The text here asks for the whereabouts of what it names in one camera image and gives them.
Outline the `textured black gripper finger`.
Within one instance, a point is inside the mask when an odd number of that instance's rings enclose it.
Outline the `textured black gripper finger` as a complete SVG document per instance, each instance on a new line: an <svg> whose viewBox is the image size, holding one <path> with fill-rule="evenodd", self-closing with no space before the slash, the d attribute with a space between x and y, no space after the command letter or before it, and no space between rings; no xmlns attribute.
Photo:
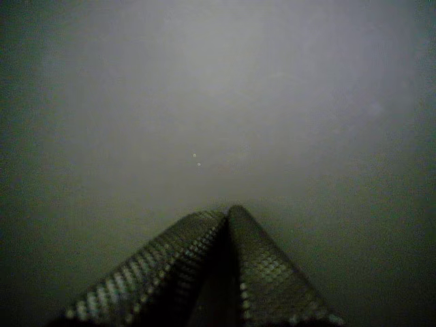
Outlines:
<svg viewBox="0 0 436 327"><path fill-rule="evenodd" d="M228 211L241 326L345 326L243 206Z"/></svg>
<svg viewBox="0 0 436 327"><path fill-rule="evenodd" d="M226 217L189 214L75 298L49 326L186 326Z"/></svg>

